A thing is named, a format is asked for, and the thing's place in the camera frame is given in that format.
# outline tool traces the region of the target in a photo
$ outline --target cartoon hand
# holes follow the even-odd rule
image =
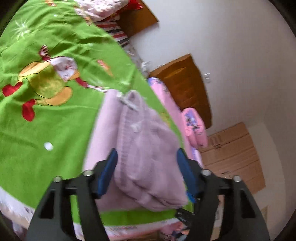
[[[43,45],[41,49],[39,50],[38,54],[42,57],[44,61],[50,59],[50,55],[48,54],[48,48],[47,45]]]

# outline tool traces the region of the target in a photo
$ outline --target screw head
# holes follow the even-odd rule
[[[242,178],[240,176],[234,176],[233,180],[238,183],[242,181]]]
[[[62,181],[63,180],[63,178],[61,177],[61,176],[56,176],[55,178],[54,178],[54,182],[55,183],[59,183],[60,181]]]
[[[208,169],[203,169],[203,170],[201,171],[201,173],[202,173],[202,175],[204,175],[204,176],[210,176],[210,175],[212,174],[212,172],[211,172],[210,170],[208,170]]]
[[[83,172],[83,175],[86,177],[89,177],[91,175],[93,175],[94,171],[93,170],[86,170]]]

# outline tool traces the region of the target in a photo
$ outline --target wooden headboard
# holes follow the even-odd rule
[[[120,14],[120,20],[117,21],[128,37],[158,22],[146,4],[141,0],[138,2],[143,5],[142,9],[123,12]]]
[[[159,67],[152,71],[149,77],[162,80],[181,110],[195,108],[206,128],[211,127],[212,114],[207,92],[191,54]]]

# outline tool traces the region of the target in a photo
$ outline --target black device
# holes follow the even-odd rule
[[[224,211],[219,241],[270,241],[263,216],[250,191],[239,176],[224,179],[198,162],[187,158],[182,149],[177,162],[185,180],[188,195],[194,202],[194,213],[179,209],[179,218],[190,232],[186,241],[210,241],[218,195],[224,195]],[[78,241],[71,214],[70,196],[77,195],[79,216],[85,241],[109,241],[95,199],[107,192],[117,164],[113,149],[105,161],[79,177],[63,180],[55,177],[41,199],[31,220],[27,241]]]

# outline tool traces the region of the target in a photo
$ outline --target pink fabric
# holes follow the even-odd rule
[[[92,169],[112,148],[118,151],[107,193],[96,200],[99,210],[162,211],[184,206],[187,196],[176,161],[177,137],[136,91],[125,101],[117,95],[116,90],[105,95],[83,166]]]
[[[207,147],[207,134],[205,124],[194,108],[186,108],[182,111],[182,121],[189,143],[192,147]]]
[[[185,134],[181,111],[179,107],[176,105],[170,92],[168,91],[166,86],[162,83],[162,81],[160,81],[157,78],[149,78],[149,84],[151,89],[154,91],[154,93],[156,94],[156,96],[158,97],[162,105],[166,108],[167,112],[171,116],[175,125],[178,127],[179,131],[181,132],[183,143],[184,143],[184,150],[188,158],[194,160],[194,155],[193,155],[189,140]]]

